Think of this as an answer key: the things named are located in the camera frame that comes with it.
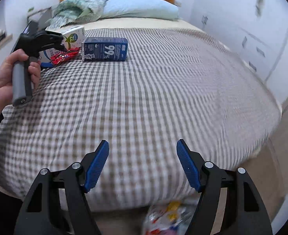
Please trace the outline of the person left hand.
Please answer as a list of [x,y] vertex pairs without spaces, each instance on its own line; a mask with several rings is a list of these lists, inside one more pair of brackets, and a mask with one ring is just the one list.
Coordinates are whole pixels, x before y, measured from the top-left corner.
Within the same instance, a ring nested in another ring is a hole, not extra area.
[[22,49],[18,49],[11,53],[0,66],[0,114],[12,101],[12,71],[14,63],[18,61],[25,62],[28,58]]

